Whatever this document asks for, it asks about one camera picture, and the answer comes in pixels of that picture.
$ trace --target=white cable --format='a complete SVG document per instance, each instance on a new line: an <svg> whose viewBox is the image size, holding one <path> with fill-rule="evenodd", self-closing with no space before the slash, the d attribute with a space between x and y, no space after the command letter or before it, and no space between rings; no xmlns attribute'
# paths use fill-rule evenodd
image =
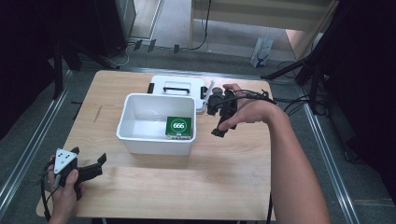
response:
<svg viewBox="0 0 396 224"><path fill-rule="evenodd" d="M125 49L125 54L127 56L127 61L125 63L114 63L113 61L111 61L110 59L106 58L109 62L113 63L116 66L124 66L125 64L127 64L129 62L129 54L128 54L128 48Z"/></svg>

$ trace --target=wooden table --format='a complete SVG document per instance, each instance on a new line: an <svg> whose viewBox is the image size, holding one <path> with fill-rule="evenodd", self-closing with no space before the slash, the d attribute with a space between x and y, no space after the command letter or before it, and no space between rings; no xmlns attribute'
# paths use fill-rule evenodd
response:
<svg viewBox="0 0 396 224"><path fill-rule="evenodd" d="M191 1L190 47L193 20L206 20L208 5L209 0ZM212 1L209 20L286 29L299 60L318 33L326 31L337 6L337 0L216 0Z"/></svg>
<svg viewBox="0 0 396 224"><path fill-rule="evenodd" d="M197 115L190 156L131 154L116 136L125 97L147 92L152 74L96 74L64 149L79 147L78 166L103 154L104 173L87 181L78 217L266 219L270 193L270 136L263 123L239 124L224 138L211 134L219 116ZM238 83L270 91L265 81L199 77L207 86ZM42 216L41 202L37 214Z"/></svg>

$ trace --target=white triangular marker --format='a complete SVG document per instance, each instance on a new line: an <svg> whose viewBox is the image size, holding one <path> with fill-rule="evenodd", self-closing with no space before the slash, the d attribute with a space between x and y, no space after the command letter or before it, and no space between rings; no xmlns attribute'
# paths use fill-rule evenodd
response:
<svg viewBox="0 0 396 224"><path fill-rule="evenodd" d="M78 154L58 148L56 150L55 166L53 173L59 174Z"/></svg>

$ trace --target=white box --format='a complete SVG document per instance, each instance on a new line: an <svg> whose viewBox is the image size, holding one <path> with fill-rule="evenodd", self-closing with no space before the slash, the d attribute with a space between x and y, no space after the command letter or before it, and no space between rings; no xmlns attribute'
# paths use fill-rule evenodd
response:
<svg viewBox="0 0 396 224"><path fill-rule="evenodd" d="M167 139L167 117L191 118L191 139ZM195 100L186 96L131 93L125 99L117 137L131 153L189 155L196 137Z"/></svg>
<svg viewBox="0 0 396 224"><path fill-rule="evenodd" d="M205 99L201 98L201 88L205 85L203 79L198 77L175 77L156 75L152 77L150 83L154 85L152 90L153 94L180 95L190 96L194 98L197 113L204 113L206 108L206 102ZM176 88L179 90L166 90L166 88Z"/></svg>

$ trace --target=wrist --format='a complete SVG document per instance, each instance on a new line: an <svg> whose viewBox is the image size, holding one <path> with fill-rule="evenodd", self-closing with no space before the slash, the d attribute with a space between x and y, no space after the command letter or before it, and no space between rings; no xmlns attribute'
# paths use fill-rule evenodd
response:
<svg viewBox="0 0 396 224"><path fill-rule="evenodd" d="M273 126L279 122L288 121L288 115L277 105L263 105L262 122Z"/></svg>
<svg viewBox="0 0 396 224"><path fill-rule="evenodd" d="M67 214L53 214L49 220L49 224L69 224L72 223L73 218L70 217L70 215Z"/></svg>

